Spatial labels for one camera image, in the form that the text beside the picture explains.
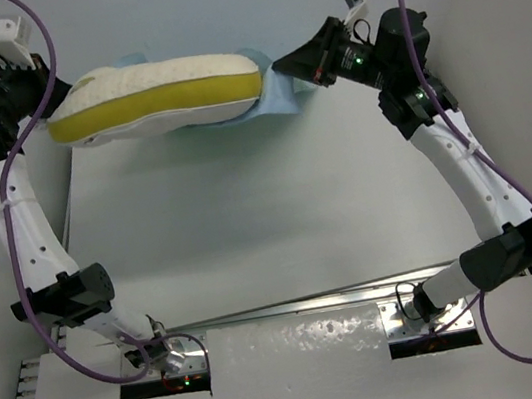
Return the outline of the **cream pillow with yellow edge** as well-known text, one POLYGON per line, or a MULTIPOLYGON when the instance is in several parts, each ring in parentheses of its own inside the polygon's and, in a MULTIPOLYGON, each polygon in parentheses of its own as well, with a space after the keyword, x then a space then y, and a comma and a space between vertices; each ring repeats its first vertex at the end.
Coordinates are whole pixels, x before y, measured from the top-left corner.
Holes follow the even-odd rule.
POLYGON ((47 121, 54 142, 96 147, 222 123, 246 113, 263 91, 258 65, 238 54, 210 54, 82 76, 47 121))

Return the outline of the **light blue pillowcase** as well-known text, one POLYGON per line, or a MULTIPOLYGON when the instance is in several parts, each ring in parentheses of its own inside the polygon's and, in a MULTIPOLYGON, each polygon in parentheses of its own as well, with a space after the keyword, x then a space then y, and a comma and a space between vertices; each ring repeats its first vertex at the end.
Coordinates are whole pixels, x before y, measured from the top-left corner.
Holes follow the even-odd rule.
POLYGON ((124 64, 116 73, 122 77, 120 99, 134 105, 136 117, 120 140, 297 114, 300 97, 312 89, 274 72, 268 56, 250 49, 124 64))

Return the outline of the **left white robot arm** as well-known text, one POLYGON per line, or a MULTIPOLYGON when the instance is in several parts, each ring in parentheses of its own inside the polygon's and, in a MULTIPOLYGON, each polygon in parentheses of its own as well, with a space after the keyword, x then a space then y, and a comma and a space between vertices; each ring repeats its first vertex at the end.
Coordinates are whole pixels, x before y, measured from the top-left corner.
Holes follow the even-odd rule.
POLYGON ((100 263, 78 267, 49 226, 26 170, 26 137, 53 113, 68 89, 40 55, 23 66, 0 54, 0 236, 17 286, 18 302, 11 310, 81 374, 106 383, 133 383, 174 364, 176 354, 164 338, 164 327, 150 316, 125 315, 114 307, 115 291, 100 263), (112 341, 140 370, 138 376, 118 378, 86 368, 51 338, 52 324, 87 329, 112 341))

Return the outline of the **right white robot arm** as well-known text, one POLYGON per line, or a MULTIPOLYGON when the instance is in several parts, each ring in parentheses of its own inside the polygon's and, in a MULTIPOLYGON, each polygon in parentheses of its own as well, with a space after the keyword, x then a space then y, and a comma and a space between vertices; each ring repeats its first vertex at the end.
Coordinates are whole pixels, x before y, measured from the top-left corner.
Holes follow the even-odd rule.
POLYGON ((478 158, 482 150, 446 86, 425 69, 413 69, 411 51, 425 63, 426 18, 391 8, 380 18, 375 44, 368 44, 329 17, 272 68, 325 87, 343 78, 375 88, 386 119, 431 161, 466 209, 479 245, 416 285, 408 305, 412 320, 429 322, 459 298, 494 290, 532 266, 532 204, 478 158))

